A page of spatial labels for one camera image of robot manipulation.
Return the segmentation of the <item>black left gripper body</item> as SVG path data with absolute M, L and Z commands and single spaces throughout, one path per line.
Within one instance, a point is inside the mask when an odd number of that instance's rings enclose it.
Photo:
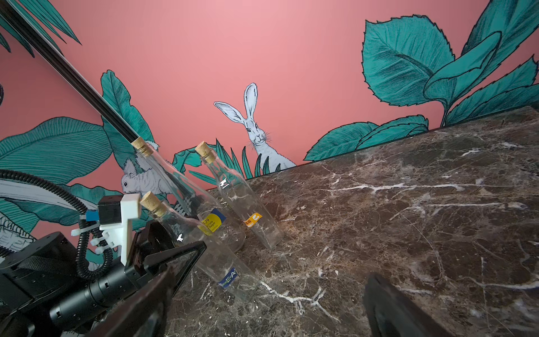
M 147 256 L 172 248 L 174 243 L 165 227 L 155 220 L 149 222 L 134 237 L 128 265 L 115 259 L 107 273 L 87 281 L 52 305 L 49 318 L 53 326 L 62 331 L 89 329 L 99 315 L 142 289 L 166 267 L 163 262 L 146 263 Z

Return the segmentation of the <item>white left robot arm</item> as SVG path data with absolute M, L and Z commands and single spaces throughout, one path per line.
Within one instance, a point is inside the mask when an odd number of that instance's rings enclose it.
M 77 275 L 76 247 L 56 232 L 42 237 L 1 263 L 2 336 L 85 334 L 94 321 L 142 289 L 166 264 L 146 263 L 148 255 L 174 247 L 157 221 L 134 237 L 127 265 L 115 259 L 96 279 Z

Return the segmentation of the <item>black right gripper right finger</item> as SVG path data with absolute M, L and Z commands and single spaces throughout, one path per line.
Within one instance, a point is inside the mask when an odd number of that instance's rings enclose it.
M 363 305 L 373 336 L 450 336 L 440 324 L 382 275 L 367 277 Z

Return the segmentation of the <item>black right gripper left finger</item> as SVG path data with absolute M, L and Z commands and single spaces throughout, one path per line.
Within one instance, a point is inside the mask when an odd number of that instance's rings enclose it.
M 145 267 L 157 274 L 87 336 L 163 336 L 171 301 L 206 251 L 203 241 L 148 255 Z

